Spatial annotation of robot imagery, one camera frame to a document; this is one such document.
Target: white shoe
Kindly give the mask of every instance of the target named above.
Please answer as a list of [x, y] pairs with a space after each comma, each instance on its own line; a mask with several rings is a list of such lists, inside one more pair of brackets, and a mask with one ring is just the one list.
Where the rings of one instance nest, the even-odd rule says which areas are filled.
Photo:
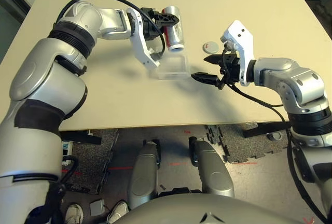
[[82, 224], [83, 221], [83, 210], [80, 205], [77, 203], [73, 203], [68, 206], [66, 216], [65, 216], [65, 224]]
[[112, 212], [107, 216], [107, 223], [112, 224], [128, 212], [129, 209], [127, 203], [125, 201], [119, 201], [113, 208]]

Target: black cable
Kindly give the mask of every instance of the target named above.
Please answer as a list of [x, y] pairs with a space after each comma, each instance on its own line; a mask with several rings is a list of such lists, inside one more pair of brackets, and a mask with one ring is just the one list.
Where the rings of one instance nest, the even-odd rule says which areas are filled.
[[[63, 17], [63, 15], [66, 13], [66, 11], [77, 1], [80, 1], [80, 0], [71, 0], [65, 5], [65, 7], [59, 13], [59, 16], [57, 18], [56, 23]], [[116, 0], [116, 1], [122, 2], [125, 5], [128, 5], [131, 8], [137, 10], [147, 21], [149, 21], [151, 23], [151, 25], [154, 27], [154, 29], [156, 30], [156, 32], [160, 36], [160, 39], [161, 39], [161, 42], [162, 42], [162, 50], [159, 54], [160, 54], [160, 56], [162, 56], [162, 54], [165, 52], [165, 39], [164, 39], [164, 36], [162, 35], [162, 32], [158, 28], [158, 26], [155, 24], [155, 22], [144, 11], [142, 11], [140, 8], [135, 6], [133, 3], [131, 3], [127, 0]]]
[[[243, 93], [240, 89], [238, 89], [235, 85], [227, 85], [230, 89], [232, 89], [234, 92], [240, 94], [241, 96], [252, 100], [264, 107], [267, 107], [268, 109], [271, 109], [272, 111], [274, 111], [280, 118], [281, 121], [283, 123], [285, 123], [285, 119], [284, 117], [281, 115], [280, 112], [278, 112], [276, 109], [274, 109], [273, 105], [270, 105], [264, 101], [261, 101], [257, 98], [254, 98], [248, 94]], [[292, 175], [293, 181], [295, 183], [295, 186], [297, 188], [297, 190], [299, 191], [302, 199], [306, 202], [306, 204], [310, 207], [311, 211], [313, 211], [316, 216], [324, 223], [324, 224], [328, 224], [328, 220], [327, 218], [322, 214], [322, 212], [317, 208], [317, 206], [314, 204], [314, 202], [312, 201], [312, 199], [310, 198], [307, 190], [305, 189], [305, 187], [303, 186], [303, 183], [300, 181], [300, 179], [297, 176], [296, 170], [295, 170], [295, 166], [294, 166], [294, 161], [293, 161], [293, 153], [292, 153], [292, 138], [291, 138], [291, 134], [289, 133], [288, 128], [285, 128], [286, 134], [287, 134], [287, 139], [288, 139], [288, 143], [287, 143], [287, 160], [288, 160], [288, 166], [289, 166], [289, 171], [290, 174]]]
[[61, 178], [60, 182], [63, 184], [68, 181], [68, 179], [72, 176], [72, 174], [75, 172], [75, 170], [78, 167], [77, 157], [71, 156], [71, 155], [62, 157], [62, 161], [67, 161], [67, 160], [71, 160], [73, 162], [73, 165], [72, 165], [71, 169]]

